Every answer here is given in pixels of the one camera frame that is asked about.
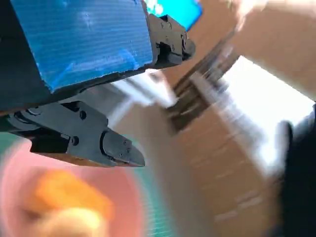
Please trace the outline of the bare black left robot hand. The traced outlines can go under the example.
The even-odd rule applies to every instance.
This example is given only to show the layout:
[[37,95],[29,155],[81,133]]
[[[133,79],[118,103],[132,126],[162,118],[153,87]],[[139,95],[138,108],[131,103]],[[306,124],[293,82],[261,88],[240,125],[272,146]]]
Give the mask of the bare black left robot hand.
[[196,46],[141,0],[3,0],[0,129],[35,154],[83,166],[144,166],[141,152],[82,101],[86,89],[180,65]]

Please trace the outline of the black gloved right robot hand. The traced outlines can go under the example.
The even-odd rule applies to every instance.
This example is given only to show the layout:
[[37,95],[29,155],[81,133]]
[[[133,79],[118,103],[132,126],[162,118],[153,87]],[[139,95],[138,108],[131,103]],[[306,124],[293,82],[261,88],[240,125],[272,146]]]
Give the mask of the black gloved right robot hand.
[[284,122],[286,150],[279,203],[285,237],[316,235],[316,112]]

